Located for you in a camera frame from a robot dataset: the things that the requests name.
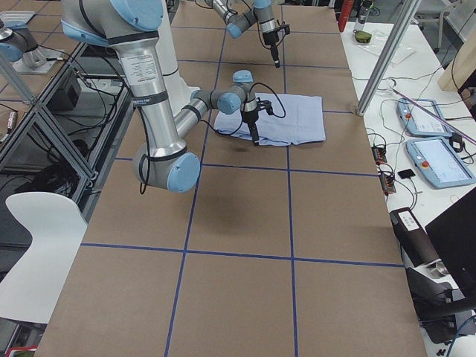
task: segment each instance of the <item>aluminum pole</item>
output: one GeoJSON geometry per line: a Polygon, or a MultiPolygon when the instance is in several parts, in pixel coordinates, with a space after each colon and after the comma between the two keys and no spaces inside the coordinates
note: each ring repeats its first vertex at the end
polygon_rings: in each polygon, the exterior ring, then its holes
{"type": "Polygon", "coordinates": [[[420,2],[421,0],[405,0],[399,17],[395,21],[395,25],[388,36],[388,40],[380,54],[379,60],[377,61],[375,68],[370,75],[369,81],[367,82],[367,86],[358,102],[356,110],[357,115],[362,116],[367,110],[370,101],[379,87],[380,81],[390,65],[390,61],[392,60],[396,49],[399,47],[411,20],[415,16],[415,12],[419,7],[420,2]]]}
{"type": "Polygon", "coordinates": [[[35,102],[35,95],[26,85],[25,81],[16,73],[12,65],[7,59],[0,53],[0,74],[2,74],[9,84],[14,87],[16,92],[22,97],[22,99],[29,104],[35,102]]]}

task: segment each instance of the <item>electronic device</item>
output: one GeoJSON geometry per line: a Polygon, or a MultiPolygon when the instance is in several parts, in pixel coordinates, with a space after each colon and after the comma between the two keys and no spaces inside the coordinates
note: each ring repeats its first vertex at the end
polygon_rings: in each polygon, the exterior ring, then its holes
{"type": "Polygon", "coordinates": [[[402,170],[402,171],[399,171],[397,172],[399,177],[404,180],[404,179],[411,179],[412,177],[415,176],[415,172],[412,170],[412,169],[406,169],[406,170],[402,170]]]}
{"type": "MultiPolygon", "coordinates": [[[[444,118],[440,107],[434,100],[420,99],[417,100],[417,103],[424,106],[428,111],[438,115],[440,118],[444,118]]],[[[442,125],[438,120],[435,120],[428,113],[410,104],[406,99],[400,99],[396,108],[400,120],[410,135],[421,137],[451,137],[451,131],[448,128],[442,125]]]]}
{"type": "Polygon", "coordinates": [[[465,296],[476,297],[476,188],[425,227],[434,248],[465,296]]]}
{"type": "Polygon", "coordinates": [[[392,210],[390,220],[396,238],[414,266],[431,263],[440,258],[410,208],[392,210]]]}
{"type": "MultiPolygon", "coordinates": [[[[460,288],[451,290],[444,286],[433,292],[423,303],[415,304],[421,321],[454,321],[454,331],[462,321],[476,309],[476,188],[456,201],[425,227],[428,238],[449,274],[460,288]]],[[[421,290],[434,282],[420,282],[411,290],[422,297],[421,290]]],[[[463,334],[474,334],[476,326],[469,324],[463,334]]],[[[442,335],[441,331],[427,329],[432,341],[441,342],[451,338],[451,333],[442,335]]]]}
{"type": "Polygon", "coordinates": [[[80,99],[81,86],[74,72],[70,70],[61,81],[58,89],[47,104],[51,111],[72,110],[80,99]]]}
{"type": "Polygon", "coordinates": [[[415,139],[405,144],[415,166],[433,187],[456,187],[476,182],[476,177],[445,138],[415,139]]]}

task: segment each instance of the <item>cardboard surface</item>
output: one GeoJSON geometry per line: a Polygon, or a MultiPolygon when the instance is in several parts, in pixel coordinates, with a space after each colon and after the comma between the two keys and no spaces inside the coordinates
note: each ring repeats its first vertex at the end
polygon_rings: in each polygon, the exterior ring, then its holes
{"type": "Polygon", "coordinates": [[[170,252],[80,248],[35,356],[164,350],[180,261],[170,252]]]}
{"type": "Polygon", "coordinates": [[[286,65],[349,68],[337,33],[291,33],[285,48],[286,65]]]}
{"type": "Polygon", "coordinates": [[[286,90],[291,94],[320,95],[323,98],[324,111],[352,113],[357,108],[356,91],[348,69],[313,67],[286,69],[286,90]]]}
{"type": "Polygon", "coordinates": [[[189,248],[288,257],[287,175],[203,167],[189,248]]]}
{"type": "Polygon", "coordinates": [[[296,257],[402,264],[378,178],[292,173],[296,257]]]}
{"type": "Polygon", "coordinates": [[[190,255],[169,356],[293,356],[289,263],[190,255]]]}
{"type": "Polygon", "coordinates": [[[347,113],[324,112],[326,140],[289,148],[290,165],[297,170],[328,170],[376,174],[363,119],[347,113]]]}
{"type": "Polygon", "coordinates": [[[116,161],[83,242],[182,248],[192,200],[193,191],[177,195],[154,187],[142,196],[132,162],[116,161]]]}
{"type": "Polygon", "coordinates": [[[296,262],[300,356],[426,356],[403,268],[296,262]]]}
{"type": "MultiPolygon", "coordinates": [[[[232,40],[211,10],[180,6],[173,37],[189,85],[223,88],[249,68],[276,91],[320,95],[328,141],[256,148],[200,124],[186,138],[204,152],[196,191],[141,196],[133,118],[36,355],[393,357],[410,341],[405,355],[425,356],[364,124],[350,114],[350,71],[325,67],[343,53],[301,67],[296,47],[300,67],[275,69],[257,31],[232,40]]],[[[276,8],[341,47],[331,10],[276,8]]]]}
{"type": "Polygon", "coordinates": [[[339,33],[334,10],[328,7],[283,6],[283,20],[293,32],[339,33]]]}

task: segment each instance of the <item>metal frame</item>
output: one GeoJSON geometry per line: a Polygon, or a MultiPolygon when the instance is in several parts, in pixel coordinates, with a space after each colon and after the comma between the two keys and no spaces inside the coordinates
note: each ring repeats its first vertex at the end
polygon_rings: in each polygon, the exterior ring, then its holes
{"type": "Polygon", "coordinates": [[[393,55],[395,54],[396,49],[399,47],[400,42],[402,41],[405,32],[411,23],[415,12],[419,7],[421,0],[407,0],[400,10],[399,17],[397,18],[395,25],[390,32],[387,42],[380,54],[379,60],[375,64],[375,68],[370,75],[370,79],[365,86],[364,92],[358,102],[356,114],[363,116],[370,101],[375,95],[377,88],[379,87],[382,78],[387,71],[388,66],[392,60],[393,55]]]}

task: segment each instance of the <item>white table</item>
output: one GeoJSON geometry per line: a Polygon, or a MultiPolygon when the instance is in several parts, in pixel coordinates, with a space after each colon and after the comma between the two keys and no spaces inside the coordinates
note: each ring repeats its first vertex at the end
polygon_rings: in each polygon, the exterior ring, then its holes
{"type": "MultiPolygon", "coordinates": [[[[354,40],[353,25],[353,23],[347,23],[345,32],[341,34],[341,37],[344,43],[349,67],[353,74],[354,86],[358,97],[360,97],[367,84],[367,81],[363,79],[368,79],[371,75],[377,62],[377,56],[362,49],[362,45],[354,40]]],[[[389,34],[392,26],[392,24],[367,23],[365,25],[365,30],[370,33],[380,31],[389,34]]],[[[409,97],[436,100],[440,104],[445,118],[470,116],[469,111],[463,102],[449,106],[442,105],[444,103],[457,102],[458,100],[461,100],[461,98],[458,93],[442,91],[438,86],[437,81],[443,73],[443,70],[441,68],[438,69],[440,63],[434,56],[430,45],[426,42],[425,37],[416,25],[411,25],[408,28],[407,33],[402,40],[402,45],[412,47],[415,52],[401,61],[400,64],[391,65],[388,68],[385,77],[418,78],[422,75],[437,71],[433,77],[427,76],[419,80],[398,79],[396,80],[396,88],[409,97]]],[[[384,89],[387,87],[386,83],[387,81],[383,81],[379,88],[384,89]]],[[[372,102],[364,115],[364,121],[366,127],[369,128],[368,132],[373,132],[373,130],[375,130],[375,132],[385,137],[387,143],[395,143],[399,141],[400,135],[384,128],[382,116],[379,113],[382,105],[382,115],[385,119],[385,125],[398,133],[403,132],[404,126],[401,124],[396,113],[396,101],[386,101],[389,99],[398,100],[399,98],[390,91],[377,91],[377,94],[372,99],[372,102]]],[[[463,130],[466,134],[476,138],[476,123],[472,118],[454,120],[451,123],[458,129],[463,130]]],[[[373,143],[373,136],[374,135],[369,136],[371,143],[373,143]]],[[[403,133],[403,136],[405,137],[405,140],[411,138],[405,135],[405,133],[403,133]]],[[[376,144],[381,144],[383,141],[380,138],[376,138],[375,142],[376,144]]],[[[470,153],[476,152],[476,147],[469,143],[466,143],[466,148],[470,153]]],[[[416,190],[421,193],[418,195],[418,202],[416,207],[413,209],[413,212],[423,227],[474,187],[474,185],[469,185],[443,190],[432,188],[414,166],[414,163],[406,153],[403,144],[388,146],[387,160],[389,165],[395,169],[395,172],[408,168],[412,168],[415,171],[416,176],[413,177],[413,181],[417,188],[416,190]]],[[[469,168],[473,173],[476,173],[476,164],[470,165],[469,168]]],[[[408,188],[413,190],[413,187],[408,180],[399,179],[399,181],[405,183],[408,188]]],[[[389,212],[397,208],[409,207],[411,204],[410,193],[399,184],[396,184],[396,189],[396,193],[388,196],[387,208],[389,212]]],[[[428,336],[425,335],[425,333],[423,333],[423,335],[425,337],[425,345],[429,356],[435,356],[435,353],[440,348],[448,349],[448,347],[442,344],[432,344],[428,336]]],[[[451,357],[474,357],[475,351],[476,337],[469,336],[460,338],[451,352],[451,357]]]]}

